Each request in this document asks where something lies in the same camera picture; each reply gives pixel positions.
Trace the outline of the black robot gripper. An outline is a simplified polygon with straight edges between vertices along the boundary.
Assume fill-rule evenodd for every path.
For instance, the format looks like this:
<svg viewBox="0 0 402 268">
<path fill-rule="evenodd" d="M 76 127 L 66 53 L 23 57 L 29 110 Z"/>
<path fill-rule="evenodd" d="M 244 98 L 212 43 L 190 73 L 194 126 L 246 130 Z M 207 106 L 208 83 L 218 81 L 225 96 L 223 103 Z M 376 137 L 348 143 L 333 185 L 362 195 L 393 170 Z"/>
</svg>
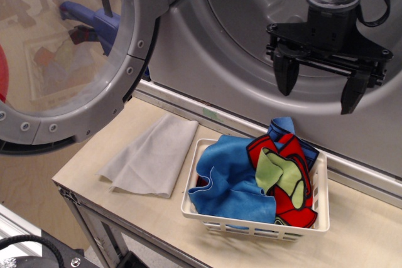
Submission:
<svg viewBox="0 0 402 268">
<path fill-rule="evenodd" d="M 341 114 L 351 114 L 368 85 L 382 85 L 392 52 L 357 29 L 356 9 L 329 11 L 310 6 L 304 23 L 272 23 L 267 54 L 273 61 L 278 90 L 290 95 L 301 63 L 348 76 L 341 96 Z"/>
</svg>

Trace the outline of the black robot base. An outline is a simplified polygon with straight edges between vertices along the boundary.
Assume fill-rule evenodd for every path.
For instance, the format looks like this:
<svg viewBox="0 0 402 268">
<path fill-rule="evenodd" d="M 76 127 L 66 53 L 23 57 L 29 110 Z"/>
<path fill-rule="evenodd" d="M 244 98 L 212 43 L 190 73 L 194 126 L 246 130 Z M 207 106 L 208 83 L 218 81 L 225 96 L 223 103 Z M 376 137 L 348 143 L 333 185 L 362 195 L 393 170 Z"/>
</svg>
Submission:
<svg viewBox="0 0 402 268">
<path fill-rule="evenodd" d="M 1 267 L 96 267 L 82 249 L 73 249 L 41 230 L 1 232 Z"/>
</svg>

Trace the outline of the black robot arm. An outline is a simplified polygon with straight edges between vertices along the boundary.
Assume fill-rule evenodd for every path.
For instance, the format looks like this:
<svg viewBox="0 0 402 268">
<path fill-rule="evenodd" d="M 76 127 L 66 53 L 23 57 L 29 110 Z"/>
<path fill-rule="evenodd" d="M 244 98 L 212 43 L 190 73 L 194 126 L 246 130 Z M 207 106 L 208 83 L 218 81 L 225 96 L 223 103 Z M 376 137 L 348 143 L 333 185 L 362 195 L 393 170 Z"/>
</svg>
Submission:
<svg viewBox="0 0 402 268">
<path fill-rule="evenodd" d="M 306 0 L 304 23 L 271 23 L 266 52 L 273 61 L 278 90 L 289 95 L 296 84 L 299 66 L 325 70 L 347 77 L 341 96 L 341 113 L 351 114 L 367 88 L 381 85 L 391 50 L 364 37 L 357 23 L 369 28 L 382 25 L 390 15 L 391 1 L 374 21 L 363 17 L 361 0 Z"/>
</svg>

